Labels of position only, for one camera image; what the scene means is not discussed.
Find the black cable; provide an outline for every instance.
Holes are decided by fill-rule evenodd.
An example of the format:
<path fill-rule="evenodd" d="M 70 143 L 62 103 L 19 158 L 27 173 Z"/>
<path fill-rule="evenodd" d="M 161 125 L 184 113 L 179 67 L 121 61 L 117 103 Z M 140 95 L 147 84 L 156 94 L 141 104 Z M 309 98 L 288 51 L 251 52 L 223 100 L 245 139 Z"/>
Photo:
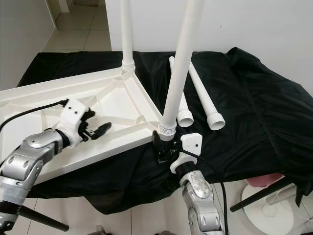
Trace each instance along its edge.
<path fill-rule="evenodd" d="M 224 186 L 224 183 L 222 182 L 222 177 L 221 175 L 214 169 L 214 167 L 204 158 L 194 154 L 194 153 L 191 153 L 191 152 L 188 152 L 186 150 L 183 150 L 181 149 L 180 152 L 183 152 L 185 154 L 188 154 L 192 157 L 195 157 L 197 159 L 200 159 L 201 161 L 203 161 L 204 163 L 206 163 L 210 168 L 211 170 L 219 177 L 219 181 L 220 181 L 220 184 L 221 184 L 221 187 L 222 187 L 222 192 L 223 192 L 223 201 L 224 201 L 224 225 L 225 225 L 225 235 L 229 235 L 229 231 L 228 231 L 228 220 L 227 220 L 227 198 L 226 198 L 226 190 L 225 190 L 225 186 Z"/>
<path fill-rule="evenodd" d="M 19 118 L 19 117 L 21 117 L 21 116 L 23 116 L 23 115 L 30 114 L 30 113 L 32 113 L 32 112 L 35 112 L 35 111 L 38 111 L 38 110 L 41 110 L 41 109 L 50 108 L 50 107 L 56 106 L 56 105 L 58 105 L 58 104 L 62 104 L 63 107 L 64 107 L 64 106 L 67 104 L 67 102 L 68 102 L 68 99 L 66 99 L 66 100 L 61 100 L 61 101 L 55 102 L 55 103 L 53 103 L 53 104 L 48 104 L 48 105 L 45 105 L 45 106 L 41 106 L 41 107 L 38 107 L 38 108 L 34 108 L 34 109 L 31 109 L 31 110 L 27 110 L 27 111 L 22 112 L 22 113 L 20 113 L 20 114 L 16 114 L 16 115 L 14 115 L 14 116 L 8 118 L 7 120 L 5 120 L 5 121 L 0 125 L 0 132 L 1 132 L 1 130 L 3 129 L 3 127 L 4 127 L 8 122 L 12 121 L 13 119 Z"/>

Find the black tablecloth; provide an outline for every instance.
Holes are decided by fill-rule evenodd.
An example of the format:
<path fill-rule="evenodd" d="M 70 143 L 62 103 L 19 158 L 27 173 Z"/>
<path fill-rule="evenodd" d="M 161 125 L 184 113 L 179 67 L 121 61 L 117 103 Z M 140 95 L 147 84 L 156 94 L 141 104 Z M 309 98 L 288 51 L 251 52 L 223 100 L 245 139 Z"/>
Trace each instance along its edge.
<path fill-rule="evenodd" d="M 163 113 L 172 52 L 134 52 L 136 74 Z M 116 68 L 121 52 L 39 53 L 19 86 Z M 190 77 L 185 84 L 194 116 L 190 132 L 203 135 L 202 157 L 235 181 L 280 172 L 307 195 L 313 189 L 313 98 L 238 48 L 195 52 L 192 61 L 226 126 L 211 131 Z M 170 163 L 158 164 L 148 143 L 33 187 L 29 197 L 85 196 L 114 213 L 169 196 L 179 185 Z M 218 177 L 201 161 L 208 182 Z"/>

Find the pink object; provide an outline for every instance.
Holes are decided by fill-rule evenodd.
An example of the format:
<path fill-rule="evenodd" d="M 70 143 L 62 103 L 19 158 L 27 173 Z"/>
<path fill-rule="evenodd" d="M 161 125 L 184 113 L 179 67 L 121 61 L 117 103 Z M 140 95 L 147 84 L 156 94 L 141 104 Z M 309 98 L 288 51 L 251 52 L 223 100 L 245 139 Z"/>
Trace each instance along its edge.
<path fill-rule="evenodd" d="M 276 180 L 278 180 L 282 176 L 283 175 L 280 173 L 274 173 L 274 174 L 249 178 L 247 179 L 247 181 L 252 187 L 266 187 L 267 185 L 271 185 L 272 183 L 274 183 Z"/>

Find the white wall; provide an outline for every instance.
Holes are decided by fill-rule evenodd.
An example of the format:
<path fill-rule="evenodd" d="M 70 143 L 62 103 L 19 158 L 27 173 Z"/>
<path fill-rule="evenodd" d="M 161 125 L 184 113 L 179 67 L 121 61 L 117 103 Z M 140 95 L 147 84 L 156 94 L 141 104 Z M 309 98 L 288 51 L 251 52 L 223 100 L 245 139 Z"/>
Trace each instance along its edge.
<path fill-rule="evenodd" d="M 45 0 L 0 0 L 0 89 L 15 87 L 54 31 Z"/>
<path fill-rule="evenodd" d="M 176 49 L 186 0 L 131 0 L 134 50 Z M 121 50 L 118 0 L 106 0 L 112 50 Z M 240 47 L 313 95 L 312 0 L 206 0 L 194 51 Z"/>

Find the white stand base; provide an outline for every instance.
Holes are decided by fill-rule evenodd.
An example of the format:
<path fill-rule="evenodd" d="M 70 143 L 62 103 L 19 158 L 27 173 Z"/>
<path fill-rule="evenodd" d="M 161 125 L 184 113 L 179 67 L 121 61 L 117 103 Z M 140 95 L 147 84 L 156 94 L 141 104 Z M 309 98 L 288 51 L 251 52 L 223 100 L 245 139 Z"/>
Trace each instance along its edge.
<path fill-rule="evenodd" d="M 263 188 L 247 185 L 242 194 L 242 200 L 257 193 Z M 293 227 L 293 213 L 287 200 L 270 206 L 266 197 L 244 207 L 244 212 L 250 222 L 260 231 L 268 235 L 286 235 Z"/>

